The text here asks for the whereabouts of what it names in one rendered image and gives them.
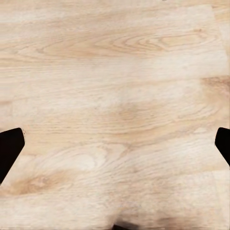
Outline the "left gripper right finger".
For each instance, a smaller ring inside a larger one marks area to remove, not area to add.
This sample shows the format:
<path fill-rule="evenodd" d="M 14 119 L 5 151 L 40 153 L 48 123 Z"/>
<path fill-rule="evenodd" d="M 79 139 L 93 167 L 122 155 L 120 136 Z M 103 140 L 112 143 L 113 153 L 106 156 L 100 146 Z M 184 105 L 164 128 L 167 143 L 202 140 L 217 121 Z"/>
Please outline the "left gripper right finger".
<path fill-rule="evenodd" d="M 230 166 L 230 129 L 218 128 L 215 145 Z"/>

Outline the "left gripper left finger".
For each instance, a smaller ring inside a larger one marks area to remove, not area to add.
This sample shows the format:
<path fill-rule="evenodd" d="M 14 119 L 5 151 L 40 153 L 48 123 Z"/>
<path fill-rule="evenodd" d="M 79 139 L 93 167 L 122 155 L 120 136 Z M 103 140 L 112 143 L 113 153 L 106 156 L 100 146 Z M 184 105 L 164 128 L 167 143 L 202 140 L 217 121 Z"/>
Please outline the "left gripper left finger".
<path fill-rule="evenodd" d="M 0 133 L 0 184 L 24 146 L 24 135 L 20 127 Z"/>

